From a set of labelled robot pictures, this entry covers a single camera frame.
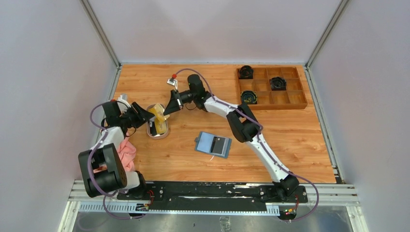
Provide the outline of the blue leather card holder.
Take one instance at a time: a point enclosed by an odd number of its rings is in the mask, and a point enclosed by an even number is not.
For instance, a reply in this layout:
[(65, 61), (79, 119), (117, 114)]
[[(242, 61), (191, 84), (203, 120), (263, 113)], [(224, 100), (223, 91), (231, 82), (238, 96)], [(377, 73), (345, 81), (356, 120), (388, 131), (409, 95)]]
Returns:
[(228, 158), (232, 144), (231, 138), (217, 136), (204, 131), (201, 131), (194, 141), (195, 151), (224, 159)]

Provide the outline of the black VIP card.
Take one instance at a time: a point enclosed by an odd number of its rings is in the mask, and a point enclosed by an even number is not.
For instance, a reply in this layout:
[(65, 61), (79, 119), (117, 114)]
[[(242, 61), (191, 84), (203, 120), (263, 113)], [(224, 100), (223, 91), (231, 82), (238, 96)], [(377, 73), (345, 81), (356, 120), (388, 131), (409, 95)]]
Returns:
[(213, 138), (210, 151), (214, 154), (222, 155), (223, 150), (224, 150), (224, 145), (225, 145), (225, 138), (215, 136)]

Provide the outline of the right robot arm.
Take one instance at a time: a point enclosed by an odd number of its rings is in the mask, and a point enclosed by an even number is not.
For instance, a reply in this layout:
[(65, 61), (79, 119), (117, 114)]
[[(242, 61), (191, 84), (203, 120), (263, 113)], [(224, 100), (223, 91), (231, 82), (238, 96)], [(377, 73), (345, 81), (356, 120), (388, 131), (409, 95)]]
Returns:
[(201, 80), (197, 74), (188, 77), (188, 84), (188, 90), (180, 92), (175, 88), (170, 91), (170, 100), (164, 114), (169, 115), (180, 111), (184, 104), (193, 102), (198, 109), (226, 119), (235, 139), (248, 145), (268, 170), (274, 185), (273, 192), (268, 193), (265, 190), (262, 199), (276, 197), (282, 202), (291, 200), (295, 196), (299, 181), (270, 148), (262, 134), (263, 126), (257, 121), (248, 105), (232, 104), (219, 99), (210, 90), (205, 89), (204, 85), (207, 81)]

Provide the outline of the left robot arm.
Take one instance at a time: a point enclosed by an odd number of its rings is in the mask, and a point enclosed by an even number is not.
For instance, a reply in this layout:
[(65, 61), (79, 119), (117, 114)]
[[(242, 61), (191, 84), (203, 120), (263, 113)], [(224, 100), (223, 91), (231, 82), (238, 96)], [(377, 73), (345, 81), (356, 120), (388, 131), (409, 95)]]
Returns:
[(111, 100), (100, 106), (105, 114), (105, 123), (96, 125), (101, 130), (101, 137), (92, 148), (78, 155), (86, 193), (94, 198), (127, 189), (135, 199), (144, 199), (148, 186), (143, 175), (139, 171), (126, 171), (118, 150), (128, 129), (137, 129), (155, 116), (137, 103), (126, 100)]

